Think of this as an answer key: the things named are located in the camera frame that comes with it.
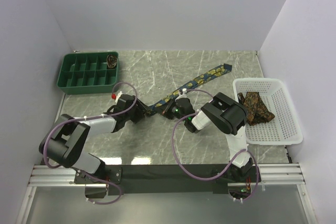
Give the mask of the blue floral yellow tie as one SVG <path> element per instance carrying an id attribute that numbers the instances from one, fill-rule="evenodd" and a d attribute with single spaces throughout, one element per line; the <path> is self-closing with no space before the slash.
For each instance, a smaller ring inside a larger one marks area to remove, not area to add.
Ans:
<path id="1" fill-rule="evenodd" d="M 217 78 L 220 76 L 223 76 L 225 74 L 228 74 L 232 71 L 232 65 L 229 64 L 222 64 L 219 65 L 207 72 L 205 72 L 204 74 L 201 74 L 197 77 L 195 77 L 193 80 L 190 80 L 189 82 L 185 83 L 184 85 L 182 85 L 181 87 L 177 88 L 175 91 L 169 93 L 166 97 L 162 98 L 161 100 L 159 100 L 158 102 L 156 102 L 155 104 L 149 106 L 149 109 L 146 113 L 147 116 L 153 116 L 154 114 L 156 114 L 156 108 L 160 108 L 166 104 L 168 104 L 170 102 L 170 100 L 172 99 L 176 99 L 179 94 L 180 94 L 180 90 L 183 90 L 184 88 L 186 88 L 187 90 L 193 90 L 198 88 L 199 86 Z"/>

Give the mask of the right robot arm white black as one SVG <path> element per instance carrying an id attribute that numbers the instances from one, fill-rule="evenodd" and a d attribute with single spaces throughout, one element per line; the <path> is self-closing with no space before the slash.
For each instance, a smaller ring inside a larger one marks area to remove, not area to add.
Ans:
<path id="1" fill-rule="evenodd" d="M 232 162 L 224 176 L 234 182 L 242 182 L 249 176 L 252 157 L 246 151 L 247 110 L 240 103 L 219 92 L 199 111 L 195 111 L 186 93 L 183 93 L 162 109 L 156 108 L 156 111 L 170 120 L 183 119 L 184 126 L 191 133 L 197 133 L 211 123 L 214 124 L 225 134 Z"/>

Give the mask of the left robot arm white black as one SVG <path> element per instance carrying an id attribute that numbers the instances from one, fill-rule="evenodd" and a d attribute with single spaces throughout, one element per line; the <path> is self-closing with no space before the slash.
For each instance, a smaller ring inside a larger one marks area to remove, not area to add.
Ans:
<path id="1" fill-rule="evenodd" d="M 115 133 L 125 126 L 127 121 L 134 124 L 145 118 L 149 107 L 133 95 L 118 94 L 116 104 L 92 120 L 81 120 L 62 114 L 49 131 L 51 137 L 45 137 L 39 145 L 39 152 L 65 168 L 75 168 L 87 173 L 94 183 L 109 177 L 103 160 L 83 151 L 88 137 Z"/>

